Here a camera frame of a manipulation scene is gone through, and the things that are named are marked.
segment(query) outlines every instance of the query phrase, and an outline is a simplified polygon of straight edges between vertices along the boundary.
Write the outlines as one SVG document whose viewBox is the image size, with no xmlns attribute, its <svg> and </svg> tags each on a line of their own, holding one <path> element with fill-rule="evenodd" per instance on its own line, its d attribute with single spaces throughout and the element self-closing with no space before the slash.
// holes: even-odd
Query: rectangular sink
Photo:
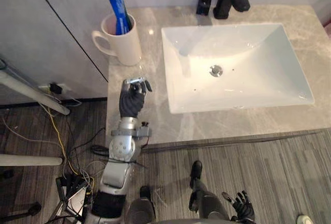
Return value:
<svg viewBox="0 0 331 224">
<path fill-rule="evenodd" d="M 281 24 L 162 28 L 170 112 L 312 104 Z"/>
</svg>

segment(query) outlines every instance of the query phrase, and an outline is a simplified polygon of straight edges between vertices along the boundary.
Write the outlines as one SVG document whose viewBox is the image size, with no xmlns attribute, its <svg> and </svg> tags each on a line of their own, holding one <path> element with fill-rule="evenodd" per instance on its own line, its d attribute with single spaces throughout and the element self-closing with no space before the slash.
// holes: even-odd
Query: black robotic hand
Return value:
<svg viewBox="0 0 331 224">
<path fill-rule="evenodd" d="M 237 216 L 232 216 L 231 221 L 236 221 L 244 224 L 254 224 L 255 214 L 251 201 L 248 198 L 247 193 L 243 190 L 243 194 L 238 192 L 238 197 L 234 200 L 228 193 L 223 192 L 222 196 L 231 203 L 233 208 L 237 212 Z"/>
<path fill-rule="evenodd" d="M 144 106 L 146 89 L 152 91 L 151 85 L 143 77 L 123 81 L 119 96 L 119 112 L 121 117 L 137 118 Z"/>
</svg>

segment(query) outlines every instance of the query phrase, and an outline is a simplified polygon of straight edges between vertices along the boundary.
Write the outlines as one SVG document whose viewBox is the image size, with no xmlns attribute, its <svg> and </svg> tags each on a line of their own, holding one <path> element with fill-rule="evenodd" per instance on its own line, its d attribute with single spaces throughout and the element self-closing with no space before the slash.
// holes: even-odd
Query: metal rod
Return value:
<svg viewBox="0 0 331 224">
<path fill-rule="evenodd" d="M 30 86 L 27 86 L 26 84 L 20 82 L 16 78 L 10 76 L 9 74 L 5 73 L 4 71 L 0 70 L 0 83 L 7 86 L 8 88 L 19 92 L 29 98 L 34 99 L 35 101 L 44 104 L 51 109 L 54 109 L 55 111 L 68 115 L 70 113 L 70 110 L 66 107 L 62 106 L 61 104 L 57 103 L 56 101 L 53 101 L 51 98 L 45 96 L 41 92 L 33 89 Z"/>
<path fill-rule="evenodd" d="M 59 166 L 62 158 L 0 154 L 0 166 Z"/>
</svg>

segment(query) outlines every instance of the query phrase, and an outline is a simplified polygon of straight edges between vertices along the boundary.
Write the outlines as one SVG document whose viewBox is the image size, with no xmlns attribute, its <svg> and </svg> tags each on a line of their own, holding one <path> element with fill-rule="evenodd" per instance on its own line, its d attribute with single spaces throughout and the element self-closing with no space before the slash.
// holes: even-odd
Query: metal robot arm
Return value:
<svg viewBox="0 0 331 224">
<path fill-rule="evenodd" d="M 146 89 L 152 91 L 143 77 L 123 81 L 119 99 L 121 121 L 118 128 L 111 131 L 109 162 L 85 224 L 113 224 L 123 220 L 122 210 L 132 181 L 134 162 L 141 151 L 139 139 L 151 135 L 148 123 L 139 126 L 137 119 L 143 108 Z"/>
</svg>

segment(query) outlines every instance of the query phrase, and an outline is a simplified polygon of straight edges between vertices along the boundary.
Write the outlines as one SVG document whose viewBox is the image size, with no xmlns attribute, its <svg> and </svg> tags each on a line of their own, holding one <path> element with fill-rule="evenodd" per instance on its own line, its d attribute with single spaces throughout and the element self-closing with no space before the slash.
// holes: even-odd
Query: mug handle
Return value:
<svg viewBox="0 0 331 224">
<path fill-rule="evenodd" d="M 105 34 L 99 32 L 99 31 L 93 31 L 92 32 L 92 40 L 93 40 L 93 43 L 95 44 L 95 46 L 103 53 L 105 54 L 108 54 L 108 55 L 111 55 L 111 56 L 117 56 L 116 53 L 110 49 L 106 49 L 106 48 L 103 48 L 101 45 L 99 45 L 99 43 L 97 42 L 97 37 L 99 38 L 103 38 L 105 39 L 107 42 L 108 41 L 108 38 Z"/>
</svg>

